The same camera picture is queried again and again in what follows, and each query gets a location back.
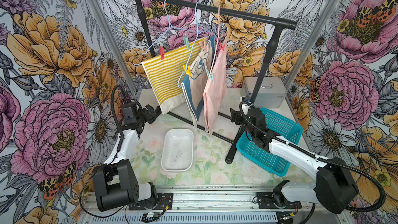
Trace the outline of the pink towel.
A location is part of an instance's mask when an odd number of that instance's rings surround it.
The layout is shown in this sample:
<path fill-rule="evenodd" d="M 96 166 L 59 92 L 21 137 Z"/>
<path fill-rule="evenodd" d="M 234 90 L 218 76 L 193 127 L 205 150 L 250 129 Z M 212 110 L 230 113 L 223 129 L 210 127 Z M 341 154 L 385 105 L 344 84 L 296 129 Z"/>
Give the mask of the pink towel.
<path fill-rule="evenodd" d="M 228 94 L 226 85 L 226 66 L 227 66 L 227 47 L 223 52 L 219 52 L 214 66 L 214 81 L 208 78 L 204 89 L 204 117 L 206 128 L 209 134 L 213 134 L 215 122 L 221 104 Z"/>

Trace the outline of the pink wire hanger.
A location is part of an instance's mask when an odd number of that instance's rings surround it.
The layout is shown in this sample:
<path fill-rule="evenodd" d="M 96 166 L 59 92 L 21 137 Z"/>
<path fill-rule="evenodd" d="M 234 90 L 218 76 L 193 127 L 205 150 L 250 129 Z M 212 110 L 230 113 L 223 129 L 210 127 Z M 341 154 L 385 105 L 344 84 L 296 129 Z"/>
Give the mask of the pink wire hanger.
<path fill-rule="evenodd" d="M 215 66 L 215 62 L 217 60 L 217 50 L 220 50 L 219 47 L 219 43 L 220 43 L 220 24 L 221 24 L 221 20 L 220 20 L 220 7 L 218 7 L 218 14 L 217 14 L 217 20 L 218 20 L 218 25 L 217 25 L 217 37 L 215 38 L 215 49 L 214 49 L 214 57 L 212 59 L 212 64 L 211 64 L 211 69 L 214 72 L 214 66 Z"/>

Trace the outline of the black clothes rack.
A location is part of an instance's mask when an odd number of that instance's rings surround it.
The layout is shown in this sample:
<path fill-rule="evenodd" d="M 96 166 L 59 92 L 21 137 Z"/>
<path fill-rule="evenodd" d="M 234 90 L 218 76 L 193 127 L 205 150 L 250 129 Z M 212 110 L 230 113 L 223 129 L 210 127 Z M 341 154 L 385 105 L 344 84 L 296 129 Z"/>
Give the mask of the black clothes rack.
<path fill-rule="evenodd" d="M 238 20 L 250 20 L 254 22 L 267 23 L 275 27 L 273 35 L 267 46 L 267 51 L 265 52 L 265 58 L 263 60 L 259 76 L 257 77 L 254 90 L 250 96 L 250 102 L 254 103 L 256 101 L 257 95 L 262 88 L 262 82 L 265 78 L 266 70 L 269 68 L 271 59 L 276 52 L 276 48 L 279 43 L 280 36 L 284 29 L 295 30 L 297 23 L 284 18 L 273 18 L 262 15 L 256 15 L 249 12 L 238 11 L 233 9 L 221 8 L 216 6 L 210 6 L 205 4 L 200 4 L 198 2 L 190 2 L 184 0 L 152 0 L 157 2 L 163 2 L 164 5 L 170 3 L 172 5 L 178 5 L 182 7 L 191 8 L 194 11 L 203 10 L 211 13 L 216 13 L 217 15 L 225 15 L 229 17 L 236 18 Z M 156 86 L 158 90 L 154 90 L 157 100 L 165 101 L 170 98 L 170 96 L 175 96 L 177 92 L 181 91 L 180 79 L 188 71 L 187 68 L 184 70 L 178 70 L 177 62 L 172 62 L 171 66 L 168 66 L 164 72 L 160 72 L 159 68 L 161 65 L 160 60 L 155 56 L 155 51 L 153 48 L 154 41 L 151 39 L 149 33 L 149 25 L 145 16 L 144 6 L 142 0 L 135 0 L 137 5 L 137 13 L 140 18 L 141 24 L 144 28 L 145 35 L 147 37 L 147 43 L 149 44 L 148 50 L 150 51 L 152 58 L 148 62 L 150 65 L 150 72 L 156 72 L 154 78 L 150 77 L 149 72 L 146 74 L 148 76 L 149 82 L 152 86 Z"/>

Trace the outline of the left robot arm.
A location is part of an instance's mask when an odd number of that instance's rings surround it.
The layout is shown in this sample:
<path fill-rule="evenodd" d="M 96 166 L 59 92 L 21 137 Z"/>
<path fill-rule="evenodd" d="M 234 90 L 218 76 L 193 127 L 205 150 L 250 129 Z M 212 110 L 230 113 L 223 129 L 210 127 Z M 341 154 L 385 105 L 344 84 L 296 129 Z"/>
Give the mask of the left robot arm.
<path fill-rule="evenodd" d="M 93 171 L 97 207 L 101 212 L 126 205 L 153 209 L 159 203 L 156 188 L 153 183 L 138 182 L 130 159 L 145 124 L 153 123 L 161 109 L 127 103 L 123 106 L 123 120 L 118 120 L 114 109 L 112 113 L 119 136 L 109 158 Z"/>

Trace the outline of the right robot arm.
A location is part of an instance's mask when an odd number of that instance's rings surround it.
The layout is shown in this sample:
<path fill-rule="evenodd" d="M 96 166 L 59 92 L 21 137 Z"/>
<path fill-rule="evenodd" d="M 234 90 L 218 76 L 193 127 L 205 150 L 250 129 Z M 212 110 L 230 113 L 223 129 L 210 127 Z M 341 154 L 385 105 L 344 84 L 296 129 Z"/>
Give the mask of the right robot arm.
<path fill-rule="evenodd" d="M 340 158 L 319 156 L 294 143 L 301 136 L 297 124 L 265 108 L 241 106 L 230 110 L 231 121 L 243 131 L 236 144 L 237 150 L 267 171 L 281 175 L 281 162 L 294 164 L 314 183 L 294 183 L 285 180 L 272 193 L 279 208 L 289 202 L 309 202 L 322 205 L 334 214 L 347 209 L 359 190 L 351 175 L 352 169 Z"/>

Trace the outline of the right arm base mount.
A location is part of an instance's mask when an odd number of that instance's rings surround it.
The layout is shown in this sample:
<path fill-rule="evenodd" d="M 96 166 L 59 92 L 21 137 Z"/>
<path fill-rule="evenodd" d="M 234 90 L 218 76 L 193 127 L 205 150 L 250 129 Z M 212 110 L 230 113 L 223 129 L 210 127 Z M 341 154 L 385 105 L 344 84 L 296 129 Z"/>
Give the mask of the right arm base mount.
<path fill-rule="evenodd" d="M 300 202 L 289 202 L 282 195 L 274 192 L 257 192 L 252 199 L 253 204 L 257 204 L 259 209 L 301 209 Z"/>

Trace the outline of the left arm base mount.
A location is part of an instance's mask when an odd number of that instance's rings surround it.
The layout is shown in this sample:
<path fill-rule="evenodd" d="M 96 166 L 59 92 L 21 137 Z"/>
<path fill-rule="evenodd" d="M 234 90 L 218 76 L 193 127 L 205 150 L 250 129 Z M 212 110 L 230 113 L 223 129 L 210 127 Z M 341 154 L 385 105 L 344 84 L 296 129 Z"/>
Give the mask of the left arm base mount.
<path fill-rule="evenodd" d="M 138 203 L 130 204 L 128 209 L 131 211 L 163 211 L 171 210 L 173 206 L 174 194 L 171 192 L 157 193 L 155 198 L 140 201 Z"/>

